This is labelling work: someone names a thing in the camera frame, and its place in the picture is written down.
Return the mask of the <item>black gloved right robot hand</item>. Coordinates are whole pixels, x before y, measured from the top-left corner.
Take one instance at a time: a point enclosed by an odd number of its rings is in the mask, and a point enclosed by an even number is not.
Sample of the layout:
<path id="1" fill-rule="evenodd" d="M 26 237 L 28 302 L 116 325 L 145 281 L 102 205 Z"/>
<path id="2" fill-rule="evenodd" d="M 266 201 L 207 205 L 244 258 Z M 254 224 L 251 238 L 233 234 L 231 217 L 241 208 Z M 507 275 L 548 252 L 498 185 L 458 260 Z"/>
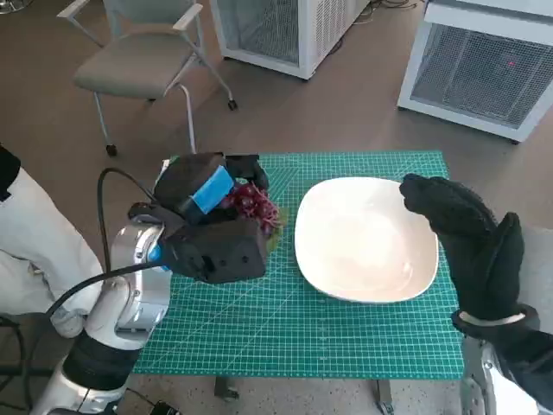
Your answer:
<path id="1" fill-rule="evenodd" d="M 399 190 L 405 207 L 424 216 L 442 244 L 460 310 L 488 322 L 521 313 L 518 215 L 497 221 L 473 190 L 438 176 L 408 174 Z"/>

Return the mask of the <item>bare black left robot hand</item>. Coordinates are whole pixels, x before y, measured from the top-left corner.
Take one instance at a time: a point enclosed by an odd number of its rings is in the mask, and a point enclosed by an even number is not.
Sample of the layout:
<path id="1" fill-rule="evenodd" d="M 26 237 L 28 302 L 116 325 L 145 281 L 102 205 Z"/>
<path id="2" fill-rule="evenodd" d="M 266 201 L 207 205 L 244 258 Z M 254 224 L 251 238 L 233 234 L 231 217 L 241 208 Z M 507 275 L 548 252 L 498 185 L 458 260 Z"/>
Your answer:
<path id="1" fill-rule="evenodd" d="M 269 189 L 258 155 L 212 152 L 178 156 L 159 176 L 154 197 L 189 224 L 207 223 L 217 216 L 234 218 L 240 179 L 259 190 Z"/>

